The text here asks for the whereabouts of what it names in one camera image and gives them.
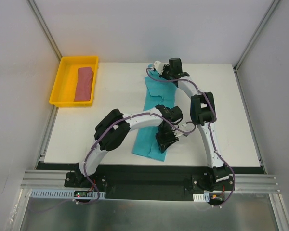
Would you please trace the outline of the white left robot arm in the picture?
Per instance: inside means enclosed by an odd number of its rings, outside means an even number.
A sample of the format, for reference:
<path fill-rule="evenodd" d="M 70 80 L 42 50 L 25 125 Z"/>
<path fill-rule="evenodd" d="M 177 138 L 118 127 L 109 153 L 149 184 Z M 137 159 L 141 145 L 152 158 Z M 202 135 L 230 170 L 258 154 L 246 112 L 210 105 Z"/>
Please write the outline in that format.
<path fill-rule="evenodd" d="M 105 155 L 118 148 L 131 131 L 157 127 L 155 139 L 158 150 L 164 153 L 167 148 L 179 138 L 174 133 L 174 123 L 183 119 L 183 113 L 178 106 L 173 108 L 157 105 L 150 110 L 137 114 L 124 114 L 114 109 L 95 127 L 94 141 L 83 161 L 75 166 L 75 181 L 81 187 L 88 187 L 92 175 Z"/>

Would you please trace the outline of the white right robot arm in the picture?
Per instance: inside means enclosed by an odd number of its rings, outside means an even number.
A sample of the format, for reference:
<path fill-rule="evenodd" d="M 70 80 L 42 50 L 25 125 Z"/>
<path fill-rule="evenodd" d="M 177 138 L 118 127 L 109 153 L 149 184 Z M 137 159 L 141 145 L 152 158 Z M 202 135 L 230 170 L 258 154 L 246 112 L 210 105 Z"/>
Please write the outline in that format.
<path fill-rule="evenodd" d="M 161 79 L 172 82 L 190 99 L 190 118 L 200 131 L 209 171 L 198 181 L 198 187 L 212 192 L 222 187 L 230 178 L 231 168 L 221 156 L 215 133 L 217 120 L 212 92 L 203 92 L 192 81 L 187 72 L 183 71 L 180 58 L 171 58 L 168 63 L 155 61 L 153 68 Z"/>

